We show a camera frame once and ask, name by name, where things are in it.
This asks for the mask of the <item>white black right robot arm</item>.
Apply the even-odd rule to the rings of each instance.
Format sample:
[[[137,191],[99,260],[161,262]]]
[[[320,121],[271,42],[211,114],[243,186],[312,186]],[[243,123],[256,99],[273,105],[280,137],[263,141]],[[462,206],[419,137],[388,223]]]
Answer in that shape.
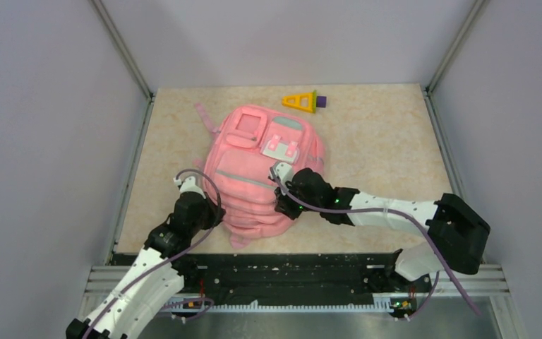
[[[491,227],[456,194],[444,193],[436,201],[382,198],[333,187],[312,169],[296,172],[284,162],[270,168],[270,179],[278,185],[276,211],[291,220],[316,212],[333,225],[384,227],[423,237],[423,243],[393,254],[385,280],[395,291],[438,270],[478,273]]]

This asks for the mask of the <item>pink student backpack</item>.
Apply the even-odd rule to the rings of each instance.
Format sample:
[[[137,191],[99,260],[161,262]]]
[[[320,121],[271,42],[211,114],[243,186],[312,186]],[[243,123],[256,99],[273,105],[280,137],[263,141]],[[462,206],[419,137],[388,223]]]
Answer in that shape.
[[[210,179],[203,188],[212,198],[221,196],[231,246],[242,249],[254,239],[285,233],[294,222],[275,211],[277,185],[270,168],[284,162],[294,171],[323,173],[320,135],[305,119],[257,105],[236,108],[219,126],[202,105],[195,109],[212,137],[203,164]]]

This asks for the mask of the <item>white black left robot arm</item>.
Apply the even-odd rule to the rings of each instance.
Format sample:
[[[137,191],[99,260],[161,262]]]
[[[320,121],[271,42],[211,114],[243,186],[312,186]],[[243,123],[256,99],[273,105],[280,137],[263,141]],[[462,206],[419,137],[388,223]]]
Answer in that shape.
[[[156,313],[178,292],[198,283],[193,268],[173,263],[198,245],[201,230],[221,223],[224,209],[207,194],[184,192],[174,210],[145,240],[135,261],[102,303],[67,326],[67,338],[137,338]]]

